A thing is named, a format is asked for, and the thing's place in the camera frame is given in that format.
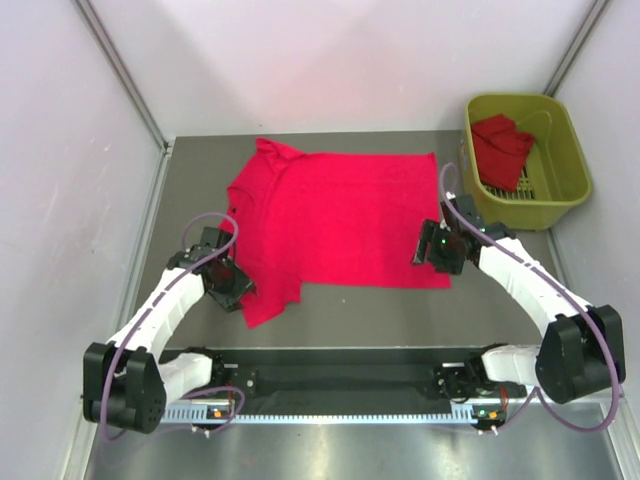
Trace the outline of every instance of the gray metal surface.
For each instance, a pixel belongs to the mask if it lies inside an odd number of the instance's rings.
[[[565,406],[567,418],[602,418],[597,404]],[[237,425],[210,440],[189,431],[156,438],[122,468],[100,461],[87,478],[153,480],[617,480],[608,435],[579,435],[533,405],[507,432],[469,434],[470,427],[425,425]],[[104,452],[110,462],[132,455],[140,436]]]
[[[426,153],[457,161],[460,132],[384,132],[273,135],[307,151]],[[199,213],[226,210],[226,187],[255,151],[255,137],[178,138],[142,275],[138,305],[180,247],[184,225]],[[520,234],[550,272],[544,234]],[[204,299],[189,312],[170,347],[457,346],[493,342],[532,344],[539,333],[520,307],[471,266],[449,290],[304,285],[302,302],[249,330],[242,314],[224,313]]]

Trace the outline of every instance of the red t-shirt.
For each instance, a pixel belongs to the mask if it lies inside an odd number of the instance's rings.
[[[240,229],[233,255],[256,284],[242,299],[250,328],[299,302],[301,282],[450,287],[431,265],[411,265],[422,222],[439,218],[433,153],[307,154],[256,144],[228,188]]]

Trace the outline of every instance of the white wall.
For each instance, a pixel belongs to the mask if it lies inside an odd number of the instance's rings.
[[[578,294],[623,316],[630,397],[640,422],[640,3],[611,3],[559,92],[585,152],[591,200],[555,228]]]
[[[451,129],[541,91],[591,0],[93,0],[165,135]]]
[[[68,0],[0,7],[0,478],[54,478],[159,150]]]

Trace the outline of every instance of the yellow-green basket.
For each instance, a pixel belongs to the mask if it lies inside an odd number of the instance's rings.
[[[499,113],[517,129],[536,138],[516,192],[480,181],[471,125]],[[489,94],[473,98],[465,112],[465,138],[460,148],[462,178],[485,222],[510,228],[543,230],[591,194],[591,180],[580,143],[565,107],[545,95]]]

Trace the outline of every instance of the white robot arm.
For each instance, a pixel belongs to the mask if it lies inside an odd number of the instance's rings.
[[[499,382],[537,386],[557,403],[610,387],[601,349],[576,306],[587,312],[605,337],[619,381],[623,382],[624,344],[617,312],[608,305],[595,308],[560,285],[528,254],[513,232],[500,223],[485,225],[471,196],[457,197],[452,203],[464,218],[524,263],[505,255],[497,246],[481,244],[444,203],[443,222],[425,221],[414,263],[429,262],[439,272],[456,275],[470,261],[524,309],[542,337],[540,345],[494,345],[486,348],[479,358],[471,359],[467,370],[470,377],[475,376],[475,387],[486,389],[488,384]],[[565,295],[573,302],[568,302]]]
[[[239,308],[240,298],[253,282],[227,256],[204,260],[231,237],[205,228],[200,243],[180,251],[169,261],[157,287],[133,318],[106,344],[93,343],[83,360],[83,414],[100,420],[103,391],[107,424],[143,433],[160,423],[165,406],[202,386],[220,386],[221,359],[204,348],[185,350],[161,364],[160,355],[189,309],[209,293],[227,311]],[[202,261],[203,265],[194,268]],[[107,371],[122,351],[111,382]]]

